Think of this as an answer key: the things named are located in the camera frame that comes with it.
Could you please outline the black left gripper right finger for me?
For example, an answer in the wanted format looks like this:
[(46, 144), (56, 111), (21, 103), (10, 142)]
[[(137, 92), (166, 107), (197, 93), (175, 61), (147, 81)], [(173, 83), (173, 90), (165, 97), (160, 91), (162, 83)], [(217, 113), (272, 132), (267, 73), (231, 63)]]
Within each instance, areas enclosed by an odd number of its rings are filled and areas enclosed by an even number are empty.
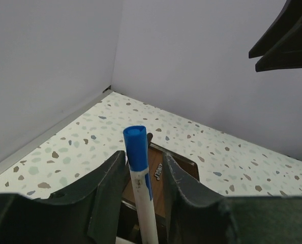
[(224, 197), (163, 155), (169, 243), (302, 243), (302, 197)]

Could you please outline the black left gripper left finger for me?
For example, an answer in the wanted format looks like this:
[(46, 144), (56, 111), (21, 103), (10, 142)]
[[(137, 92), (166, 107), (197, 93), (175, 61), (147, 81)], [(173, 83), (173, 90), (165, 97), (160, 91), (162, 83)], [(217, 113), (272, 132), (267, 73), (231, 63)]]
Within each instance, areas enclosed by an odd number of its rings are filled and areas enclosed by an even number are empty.
[(125, 164), (116, 151), (47, 199), (0, 194), (0, 243), (115, 243)]

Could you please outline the brown wooden desk organizer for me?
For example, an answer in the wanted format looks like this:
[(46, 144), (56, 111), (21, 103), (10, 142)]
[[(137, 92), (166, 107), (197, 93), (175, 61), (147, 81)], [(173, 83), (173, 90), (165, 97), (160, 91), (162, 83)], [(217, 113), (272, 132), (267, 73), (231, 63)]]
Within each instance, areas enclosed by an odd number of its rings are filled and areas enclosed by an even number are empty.
[[(195, 179), (199, 180), (198, 166), (195, 162), (171, 152), (163, 147), (152, 143), (153, 134), (147, 134), (148, 141), (148, 163), (150, 171), (150, 181), (152, 185), (154, 208), (159, 243), (167, 243), (165, 205), (163, 193), (163, 153), (170, 153), (178, 165)], [(120, 207), (117, 240), (130, 241), (132, 243), (142, 243), (138, 216), (135, 206), (133, 187), (130, 179), (129, 168), (126, 168), (126, 186), (122, 194)]]

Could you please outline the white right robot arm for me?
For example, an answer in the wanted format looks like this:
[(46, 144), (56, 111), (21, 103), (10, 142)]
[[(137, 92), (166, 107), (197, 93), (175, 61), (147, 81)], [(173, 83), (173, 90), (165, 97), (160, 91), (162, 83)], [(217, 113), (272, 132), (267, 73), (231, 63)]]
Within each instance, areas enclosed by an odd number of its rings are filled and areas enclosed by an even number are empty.
[(256, 72), (302, 69), (302, 0), (288, 0), (281, 12), (249, 51), (260, 57)]

